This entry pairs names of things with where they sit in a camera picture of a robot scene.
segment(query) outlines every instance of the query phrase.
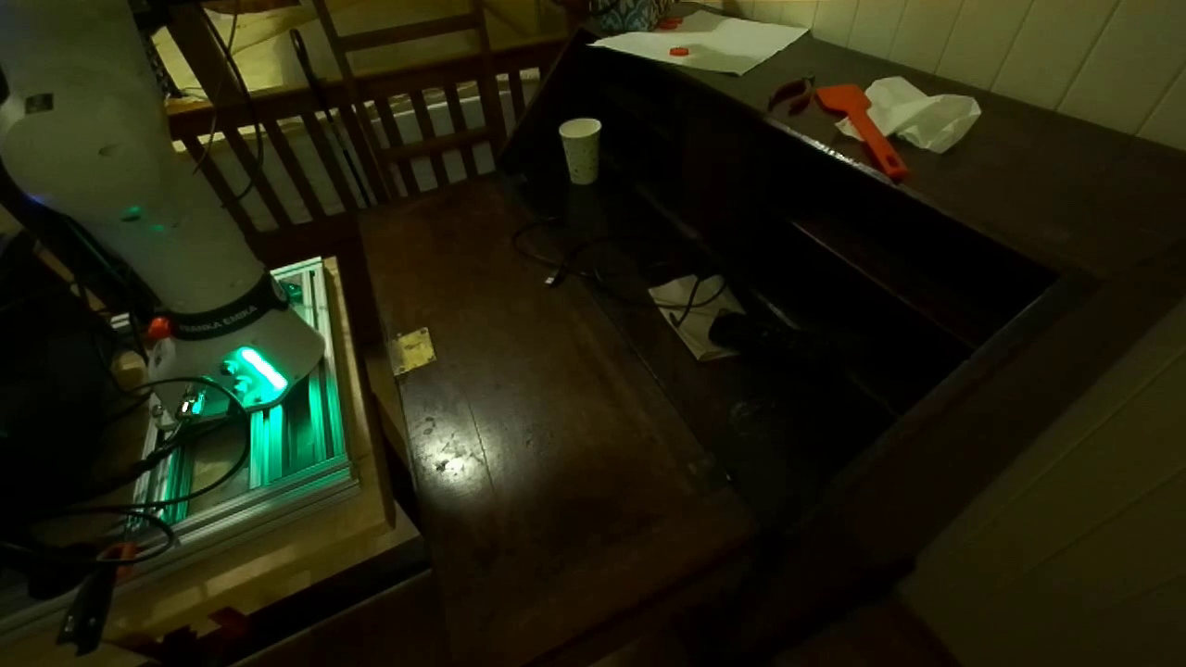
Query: wooden railing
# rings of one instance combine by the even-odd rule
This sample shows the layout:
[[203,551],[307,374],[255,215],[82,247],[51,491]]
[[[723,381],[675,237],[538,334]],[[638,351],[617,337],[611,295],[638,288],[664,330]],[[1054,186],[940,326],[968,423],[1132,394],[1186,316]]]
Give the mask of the wooden railing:
[[399,197],[446,187],[493,170],[498,144],[523,117],[534,80],[559,45],[523,45],[493,57],[499,113],[491,117],[477,79],[486,59],[447,59],[414,70],[360,79],[360,100],[340,86],[287,89],[219,110],[169,113],[178,149],[192,155],[234,221],[251,237],[300,221],[352,215],[372,204],[380,175],[362,158],[360,122],[372,122],[392,155]]

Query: white cup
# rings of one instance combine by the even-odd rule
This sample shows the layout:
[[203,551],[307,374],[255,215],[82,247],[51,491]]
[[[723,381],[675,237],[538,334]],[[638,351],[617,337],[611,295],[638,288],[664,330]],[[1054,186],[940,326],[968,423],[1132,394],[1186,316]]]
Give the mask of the white cup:
[[601,117],[559,122],[562,164],[571,186],[594,186],[601,164]]

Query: desk surface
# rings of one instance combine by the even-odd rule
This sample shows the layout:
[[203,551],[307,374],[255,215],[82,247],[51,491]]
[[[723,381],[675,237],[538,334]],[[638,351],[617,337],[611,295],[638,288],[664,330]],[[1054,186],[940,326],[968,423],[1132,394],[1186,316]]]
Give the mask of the desk surface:
[[399,381],[399,454],[451,645],[481,663],[548,654],[751,535],[651,358],[577,283],[544,288],[517,226],[498,183],[362,221],[386,334],[439,349]]
[[[979,127],[945,155],[897,141],[913,164],[913,176],[897,187],[956,221],[1048,265],[1095,278],[1142,264],[1186,233],[1186,155],[1164,144],[847,53],[817,36],[806,36],[744,79],[688,79],[764,110],[769,95],[793,79],[869,86],[890,74],[914,80],[922,91],[971,91],[982,105]],[[782,113],[774,127],[869,165],[863,149],[842,138],[821,106],[793,117]]]

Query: small white paper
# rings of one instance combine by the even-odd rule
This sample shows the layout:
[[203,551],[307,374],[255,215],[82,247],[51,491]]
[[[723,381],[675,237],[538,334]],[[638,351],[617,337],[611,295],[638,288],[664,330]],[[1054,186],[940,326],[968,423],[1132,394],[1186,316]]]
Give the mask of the small white paper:
[[696,358],[728,358],[735,355],[730,349],[712,346],[708,330],[714,316],[723,311],[743,311],[739,295],[728,288],[728,278],[675,278],[664,286],[651,286],[650,295],[656,301],[664,322],[680,334],[680,341],[696,355]]
[[439,351],[433,351],[433,334],[430,334],[430,326],[396,334],[396,337],[386,346],[386,355],[388,355],[396,379],[405,379],[405,374],[433,362]]
[[675,29],[617,33],[594,41],[594,49],[611,49],[688,70],[744,74],[769,64],[774,53],[802,41],[806,33],[807,29],[802,24],[744,22],[712,11],[693,11]]

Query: cable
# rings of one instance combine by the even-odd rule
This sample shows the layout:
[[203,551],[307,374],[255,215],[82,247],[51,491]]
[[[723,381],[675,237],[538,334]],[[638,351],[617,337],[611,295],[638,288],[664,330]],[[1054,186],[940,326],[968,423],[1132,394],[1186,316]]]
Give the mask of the cable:
[[[255,113],[251,89],[250,89],[250,80],[245,80],[245,74],[241,74],[241,65],[234,59],[236,11],[231,13],[228,36],[219,33],[219,24],[216,24],[216,18],[209,11],[202,11],[202,13],[203,13],[203,22],[209,22],[209,29],[211,29],[211,36],[216,36],[216,45],[219,45],[219,53],[228,59],[228,70],[234,74],[234,86],[236,86],[236,91],[245,100],[250,117],[251,117],[251,131],[255,131],[255,155],[251,158],[255,158],[255,170],[265,175],[265,155],[267,155],[265,122]],[[250,170],[250,183],[234,192],[234,199],[245,199],[251,187],[255,187],[255,175]]]
[[121,531],[121,536],[105,536],[97,544],[67,544],[67,549],[3,536],[0,551],[22,557],[22,561],[41,561],[41,562],[69,562],[69,565],[132,565],[132,562],[161,561],[162,551],[169,551],[178,544],[178,531],[176,527],[167,527],[161,516],[148,516],[148,512],[137,512],[137,506],[74,506],[74,512],[58,512],[58,516],[50,516],[50,520],[78,520],[78,516],[115,516],[115,520],[126,520],[126,521],[145,521],[162,541],[156,549],[141,549],[137,557],[126,557],[126,561],[106,561],[106,551],[129,536],[126,531]]
[[362,175],[360,175],[360,165],[355,165],[355,158],[352,158],[352,153],[347,153],[347,141],[340,138],[340,127],[335,122],[335,105],[329,105],[326,86],[323,86],[320,74],[312,70],[305,33],[300,33],[300,29],[291,29],[291,45],[294,45],[294,57],[296,57],[296,65],[300,65],[300,74],[305,74],[305,86],[307,86],[312,100],[314,100],[314,105],[323,106],[323,113],[326,113],[329,138],[335,138],[335,144],[336,144],[336,155],[340,155],[340,164],[347,165],[347,176],[355,183],[360,197],[362,197],[368,207],[372,207],[373,197],[372,197],[372,187],[368,187],[368,183],[362,183]]
[[141,512],[162,512],[162,506],[176,506],[176,502],[188,502],[188,500],[197,500],[197,496],[216,491],[216,488],[228,485],[234,475],[241,475],[241,472],[250,468],[250,454],[251,454],[251,439],[241,444],[236,459],[234,459],[216,481],[209,481],[203,488],[192,488],[192,491],[187,491],[187,496],[141,500],[141,502],[102,502],[102,506],[113,506],[113,512],[119,512],[119,506],[126,506],[126,512],[137,512],[137,506],[141,506]]
[[30,237],[51,247],[58,264],[67,264],[92,291],[102,291],[105,302],[119,302],[126,311],[148,311],[156,302],[152,288],[126,264],[105,250],[69,215],[27,197],[27,187],[10,183],[3,158],[0,204],[27,226]]
[[688,301],[682,302],[682,311],[680,311],[680,316],[666,316],[675,326],[682,326],[682,322],[688,318],[688,311],[696,307],[699,286],[703,286],[703,278],[696,273],[696,283],[693,283]]
[[251,410],[241,410],[241,409],[234,405],[234,394],[231,394],[228,384],[219,384],[219,381],[209,381],[209,379],[161,379],[161,381],[145,381],[137,405],[115,410],[115,418],[132,415],[161,384],[209,384],[209,388],[219,388],[219,394],[231,401],[234,410],[231,410],[228,418],[219,418],[211,430],[203,430],[203,425],[197,425],[197,423],[192,423],[188,430],[183,425],[183,435],[176,435],[169,439],[156,439],[156,449],[152,449],[145,459],[137,459],[132,468],[119,472],[119,475],[115,475],[113,481],[105,481],[102,488],[78,491],[78,500],[115,491],[115,488],[137,481],[141,475],[156,472],[156,468],[161,468],[167,454],[176,454],[188,436],[221,435],[234,418],[251,415]]
[[628,302],[628,307],[660,307],[660,311],[696,311],[696,307],[708,307],[712,301],[718,301],[728,291],[728,283],[718,283],[708,295],[696,301],[696,288],[703,278],[696,278],[696,288],[688,291],[687,302],[660,302],[660,301],[635,301],[635,295],[624,295],[617,291],[596,271],[594,273],[582,273],[586,286],[617,302]]

